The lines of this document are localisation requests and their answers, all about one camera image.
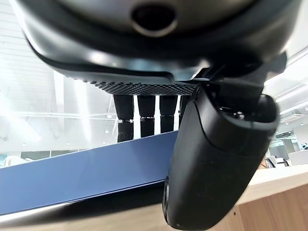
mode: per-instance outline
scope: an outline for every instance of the wooden desk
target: wooden desk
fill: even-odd
[[[121,204],[114,204],[114,210]],[[88,216],[90,210],[97,210]],[[79,202],[49,211],[33,210],[31,217],[0,217],[1,231],[169,231],[161,204],[104,213]],[[260,169],[230,213],[210,231],[308,230],[308,165]]]

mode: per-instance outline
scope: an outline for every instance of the white ceiling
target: white ceiling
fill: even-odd
[[[289,44],[289,56],[296,55],[308,46],[308,14],[304,13],[307,11],[308,0],[304,0],[293,41]],[[292,78],[291,74],[267,86],[265,92],[277,97],[284,95],[292,87],[305,84],[306,81],[308,82],[307,64],[308,58],[293,64],[297,65],[294,75],[302,75],[301,80]],[[9,0],[0,0],[0,70],[0,91],[17,112],[80,114],[72,79],[64,78],[64,106],[61,107],[57,102],[54,72],[30,50]],[[116,130],[112,134],[116,117],[106,120],[106,113],[115,115],[111,95],[90,84],[86,84],[86,92],[89,113],[102,114],[98,116],[100,119],[90,120],[92,132],[90,141],[86,141],[84,137],[80,119],[24,117],[42,137],[42,141],[33,142],[21,135],[13,124],[9,124],[0,117],[0,153],[85,149],[102,146],[103,142],[106,144],[116,142]],[[308,100],[308,91],[285,100],[279,105],[282,110],[285,110],[305,100]]]

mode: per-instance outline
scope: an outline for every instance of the ceiling light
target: ceiling light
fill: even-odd
[[[286,110],[280,112],[280,114],[281,114],[281,115],[286,114],[286,113],[288,113],[288,112],[291,112],[291,111],[293,111],[293,110],[295,110],[295,109],[304,107],[304,106],[306,106],[306,105],[308,105],[308,101],[305,101],[305,102],[303,102],[303,103],[300,103],[300,104],[298,104],[298,105],[295,105],[295,106],[293,106],[293,107],[290,107],[290,108],[288,108],[288,109],[286,109]]]
[[[85,83],[83,83],[81,80],[75,80],[75,94],[78,99],[78,105],[79,105],[79,111],[81,115],[83,131],[85,133],[86,140],[90,140],[91,131],[90,131],[86,86],[85,86]]]
[[[290,93],[288,93],[288,94],[286,94],[286,95],[276,99],[276,103],[279,103],[281,101],[289,99],[289,98],[291,98],[291,97],[293,97],[293,96],[295,96],[295,95],[297,95],[297,94],[299,94],[299,93],[301,93],[303,91],[306,91],[306,90],[308,90],[308,85],[303,86],[303,87],[301,87],[301,88],[299,88],[297,90],[294,90],[294,91],[292,91],[292,92],[290,92]]]
[[[0,116],[4,116],[12,125],[34,141],[42,140],[41,136],[24,120],[17,116],[13,106],[0,92]]]

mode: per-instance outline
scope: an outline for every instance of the black plastic housing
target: black plastic housing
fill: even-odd
[[[255,121],[230,116],[206,87],[197,90],[186,106],[166,179],[163,211],[170,226],[207,230],[235,205],[279,123],[270,96],[260,97],[254,114]]]
[[[202,68],[230,65],[242,71],[269,62],[289,40],[300,2],[256,0],[218,24],[149,38],[92,22],[59,1],[11,1],[41,60],[66,76],[122,95],[191,95],[198,84],[191,80]],[[191,4],[185,3],[189,13]]]

